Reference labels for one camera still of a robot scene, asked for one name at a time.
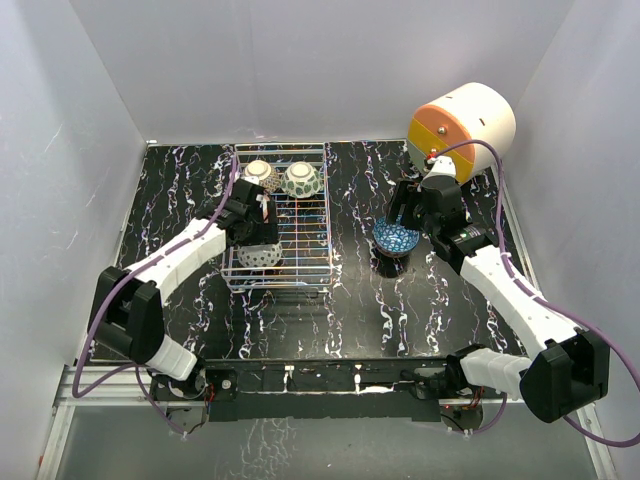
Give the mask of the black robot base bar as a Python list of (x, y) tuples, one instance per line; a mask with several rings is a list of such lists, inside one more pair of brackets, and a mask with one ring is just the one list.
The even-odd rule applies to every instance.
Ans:
[(437, 422), (448, 407), (475, 409), (497, 399), (488, 387), (447, 377), (442, 357), (210, 360), (188, 382), (155, 374), (154, 400), (200, 407), (208, 422), (254, 419), (409, 418)]

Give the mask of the red lattice white bowl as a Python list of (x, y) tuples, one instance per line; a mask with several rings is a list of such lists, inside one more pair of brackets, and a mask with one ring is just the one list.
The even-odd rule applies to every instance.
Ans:
[(390, 224), (381, 217), (373, 226), (373, 238), (377, 249), (382, 254), (399, 258), (408, 255), (417, 246), (421, 235), (400, 224)]

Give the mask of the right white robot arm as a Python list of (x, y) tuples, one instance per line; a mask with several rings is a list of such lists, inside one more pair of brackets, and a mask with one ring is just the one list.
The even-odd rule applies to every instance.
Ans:
[(595, 332), (543, 307), (526, 279), (506, 270), (507, 256), (493, 232), (467, 219), (453, 178), (399, 181), (386, 219), (427, 235), (436, 255), (489, 301), (525, 348), (525, 355), (513, 356), (472, 345), (449, 355), (445, 381), (453, 394), (466, 397), (489, 387), (523, 399), (546, 423), (607, 395), (609, 346)]

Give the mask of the black dotted white bowl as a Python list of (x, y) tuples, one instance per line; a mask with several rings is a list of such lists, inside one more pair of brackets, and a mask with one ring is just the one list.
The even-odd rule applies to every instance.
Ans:
[(282, 245), (275, 243), (243, 246), (238, 249), (238, 259), (240, 264), (245, 268), (272, 268), (282, 259)]

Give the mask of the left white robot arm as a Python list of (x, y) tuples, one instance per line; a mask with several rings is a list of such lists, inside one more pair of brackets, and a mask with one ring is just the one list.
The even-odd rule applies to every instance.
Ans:
[(197, 270), (232, 247), (278, 240), (274, 202), (255, 176), (236, 180), (231, 191), (193, 218), (149, 257), (100, 274), (87, 335), (127, 360), (171, 378), (182, 397), (194, 399), (207, 376), (196, 354), (165, 331), (163, 308)]

